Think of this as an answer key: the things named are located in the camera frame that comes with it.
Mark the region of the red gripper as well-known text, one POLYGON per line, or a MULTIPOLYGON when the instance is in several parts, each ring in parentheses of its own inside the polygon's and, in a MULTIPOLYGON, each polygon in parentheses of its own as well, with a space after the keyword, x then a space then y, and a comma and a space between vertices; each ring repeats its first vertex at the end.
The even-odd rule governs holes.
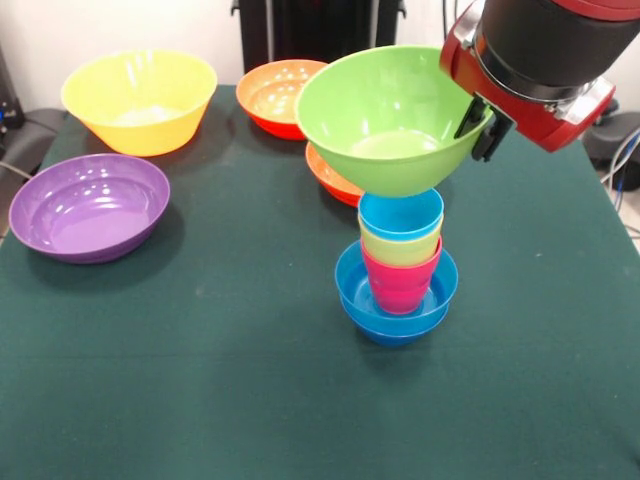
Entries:
POLYGON ((446 36, 441 69, 471 95, 454 138, 483 130, 471 156, 489 162, 511 129, 554 152, 605 110, 615 87, 613 1, 474 1, 446 36))

